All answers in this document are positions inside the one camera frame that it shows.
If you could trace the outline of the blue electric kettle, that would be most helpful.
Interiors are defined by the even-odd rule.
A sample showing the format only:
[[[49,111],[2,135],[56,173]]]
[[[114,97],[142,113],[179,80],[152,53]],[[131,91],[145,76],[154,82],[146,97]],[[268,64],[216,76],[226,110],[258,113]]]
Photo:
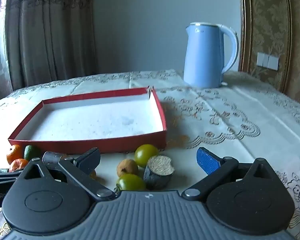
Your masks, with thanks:
[[[186,28],[188,35],[183,80],[198,88],[218,88],[223,75],[235,64],[239,41],[237,33],[222,24],[192,22]],[[230,38],[230,60],[224,62],[224,36]]]

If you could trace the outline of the orange mandarin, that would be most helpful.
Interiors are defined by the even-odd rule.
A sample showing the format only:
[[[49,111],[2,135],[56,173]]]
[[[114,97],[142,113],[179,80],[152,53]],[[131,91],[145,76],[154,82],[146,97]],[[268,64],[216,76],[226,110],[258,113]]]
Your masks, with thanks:
[[[20,145],[12,145],[6,155],[8,164],[10,165],[16,159],[23,159],[24,149]]]
[[[9,172],[15,172],[18,170],[22,170],[26,167],[26,165],[29,163],[26,159],[15,159],[12,161],[9,167]]]

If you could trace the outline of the white wall switch panel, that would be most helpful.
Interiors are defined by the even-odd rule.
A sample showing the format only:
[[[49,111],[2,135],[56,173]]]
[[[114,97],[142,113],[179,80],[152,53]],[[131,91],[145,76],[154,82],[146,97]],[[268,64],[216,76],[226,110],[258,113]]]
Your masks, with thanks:
[[[272,56],[272,55],[258,52],[256,65],[259,67],[278,71],[279,70],[279,58]]]

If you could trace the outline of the green cucumber piece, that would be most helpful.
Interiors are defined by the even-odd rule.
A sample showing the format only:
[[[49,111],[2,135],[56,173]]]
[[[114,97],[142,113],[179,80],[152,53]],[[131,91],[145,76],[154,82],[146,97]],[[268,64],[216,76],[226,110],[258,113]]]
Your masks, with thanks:
[[[41,158],[42,153],[39,148],[33,145],[27,145],[24,149],[24,159],[31,161],[33,158]]]

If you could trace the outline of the gold framed patterned headboard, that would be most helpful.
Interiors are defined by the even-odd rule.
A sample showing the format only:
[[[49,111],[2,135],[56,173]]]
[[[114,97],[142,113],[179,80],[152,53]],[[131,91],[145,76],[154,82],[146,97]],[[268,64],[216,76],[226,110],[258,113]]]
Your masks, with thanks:
[[[300,0],[240,0],[239,71],[300,102]],[[256,65],[257,53],[279,58],[279,70]]]

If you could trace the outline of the red shallow cardboard box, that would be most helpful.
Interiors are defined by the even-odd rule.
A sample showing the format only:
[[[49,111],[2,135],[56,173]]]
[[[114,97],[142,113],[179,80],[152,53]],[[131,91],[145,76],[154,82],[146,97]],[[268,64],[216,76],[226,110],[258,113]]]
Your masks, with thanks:
[[[134,152],[143,144],[165,148],[167,125],[154,88],[141,87],[42,100],[8,141],[42,151],[82,154]]]

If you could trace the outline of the brown patterned curtain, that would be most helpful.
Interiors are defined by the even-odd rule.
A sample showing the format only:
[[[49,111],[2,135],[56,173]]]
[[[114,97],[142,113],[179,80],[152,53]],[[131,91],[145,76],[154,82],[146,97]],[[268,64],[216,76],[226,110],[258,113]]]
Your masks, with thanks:
[[[96,73],[92,0],[0,0],[4,94]]]

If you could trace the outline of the brown longan fruit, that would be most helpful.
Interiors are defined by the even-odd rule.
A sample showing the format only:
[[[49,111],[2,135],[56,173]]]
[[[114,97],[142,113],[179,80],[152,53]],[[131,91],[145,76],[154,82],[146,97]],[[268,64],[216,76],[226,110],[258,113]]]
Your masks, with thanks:
[[[117,165],[116,173],[118,177],[121,177],[124,174],[138,175],[139,168],[133,159],[124,159]]]

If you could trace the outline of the white embroidered tablecloth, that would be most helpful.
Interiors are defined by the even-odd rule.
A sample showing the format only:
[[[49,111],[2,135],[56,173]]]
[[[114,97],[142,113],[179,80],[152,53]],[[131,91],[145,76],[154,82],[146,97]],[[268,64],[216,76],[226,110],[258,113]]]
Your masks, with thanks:
[[[227,72],[217,89],[189,87],[175,70],[99,74],[16,90],[0,100],[0,168],[7,168],[8,137],[44,99],[135,87],[153,87],[164,109],[167,145],[175,173],[172,190],[203,178],[196,152],[242,163],[265,158],[291,194],[295,213],[290,233],[300,239],[300,104],[243,73]]]

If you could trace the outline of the green tomato fruit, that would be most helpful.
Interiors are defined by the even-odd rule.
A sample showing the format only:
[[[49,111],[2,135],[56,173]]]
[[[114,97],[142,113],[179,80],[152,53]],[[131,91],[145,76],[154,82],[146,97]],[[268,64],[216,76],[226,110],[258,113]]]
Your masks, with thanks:
[[[159,150],[155,146],[151,144],[144,144],[136,149],[134,160],[138,166],[146,167],[149,159],[158,154]]]
[[[146,184],[139,176],[128,173],[118,178],[116,187],[121,191],[145,191]]]

